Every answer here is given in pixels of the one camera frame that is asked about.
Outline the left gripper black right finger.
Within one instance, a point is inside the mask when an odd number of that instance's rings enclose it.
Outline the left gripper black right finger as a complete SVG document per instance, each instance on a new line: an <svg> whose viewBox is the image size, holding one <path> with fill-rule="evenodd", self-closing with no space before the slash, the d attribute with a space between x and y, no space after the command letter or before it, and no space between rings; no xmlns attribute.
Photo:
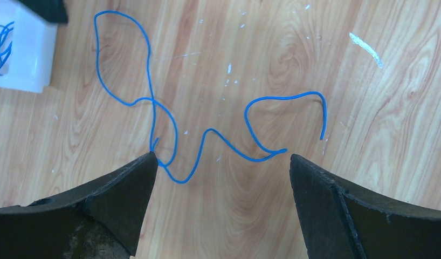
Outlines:
<svg viewBox="0 0 441 259"><path fill-rule="evenodd" d="M373 192L297 154L290 182L309 258L441 258L441 210Z"/></svg>

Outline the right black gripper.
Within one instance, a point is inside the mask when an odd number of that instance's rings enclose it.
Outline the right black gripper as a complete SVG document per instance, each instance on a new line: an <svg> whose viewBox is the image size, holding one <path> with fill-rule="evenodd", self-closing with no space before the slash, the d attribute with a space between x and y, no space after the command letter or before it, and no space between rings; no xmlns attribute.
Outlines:
<svg viewBox="0 0 441 259"><path fill-rule="evenodd" d="M49 23L67 24L68 12L63 0L17 0Z"/></svg>

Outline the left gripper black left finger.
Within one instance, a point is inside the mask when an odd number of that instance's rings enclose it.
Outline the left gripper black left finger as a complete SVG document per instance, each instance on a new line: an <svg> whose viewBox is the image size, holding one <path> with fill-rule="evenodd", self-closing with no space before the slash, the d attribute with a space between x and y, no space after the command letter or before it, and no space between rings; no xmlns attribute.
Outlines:
<svg viewBox="0 0 441 259"><path fill-rule="evenodd" d="M157 168L149 152L28 206L0 208L0 258L135 256Z"/></svg>

